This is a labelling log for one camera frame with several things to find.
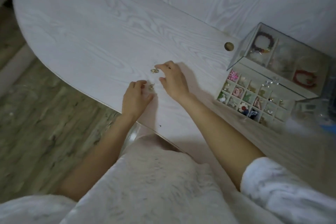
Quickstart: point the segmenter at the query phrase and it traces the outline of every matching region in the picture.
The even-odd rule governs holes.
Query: dark purple bracelet
[[[257,40],[258,36],[261,36],[261,35],[269,39],[269,45],[267,47],[267,50],[255,46],[255,41]],[[265,32],[258,32],[251,45],[251,48],[257,52],[264,53],[264,52],[270,52],[273,46],[274,46],[274,38],[270,34],[267,34]]]

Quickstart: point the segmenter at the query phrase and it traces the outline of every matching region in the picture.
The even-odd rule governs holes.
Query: person's right hand
[[[160,77],[159,80],[172,99],[180,103],[185,96],[189,95],[188,84],[179,65],[172,61],[167,61],[164,64],[156,65],[155,68],[164,72],[166,78]]]

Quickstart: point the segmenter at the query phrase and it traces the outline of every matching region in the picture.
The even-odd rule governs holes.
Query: person's left arm
[[[84,160],[63,180],[56,194],[79,201],[117,161],[127,133],[152,101],[141,89],[145,80],[131,82],[123,98],[122,114]]]

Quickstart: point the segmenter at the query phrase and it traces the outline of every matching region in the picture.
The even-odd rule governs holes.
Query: round hole
[[[233,51],[233,49],[235,48],[235,46],[233,45],[233,43],[231,42],[227,42],[224,44],[224,48],[225,50],[227,50],[228,52]]]

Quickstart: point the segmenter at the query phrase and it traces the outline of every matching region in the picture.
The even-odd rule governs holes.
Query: white table
[[[162,88],[162,72],[150,70],[167,60],[180,64],[190,90],[214,108],[233,56],[224,44],[237,46],[238,39],[159,0],[14,0],[14,5],[27,43],[51,71],[119,112],[130,81],[154,83],[157,97],[139,122],[228,178],[188,114]],[[301,177],[321,175],[324,148],[316,142],[280,137],[227,108],[216,111]]]

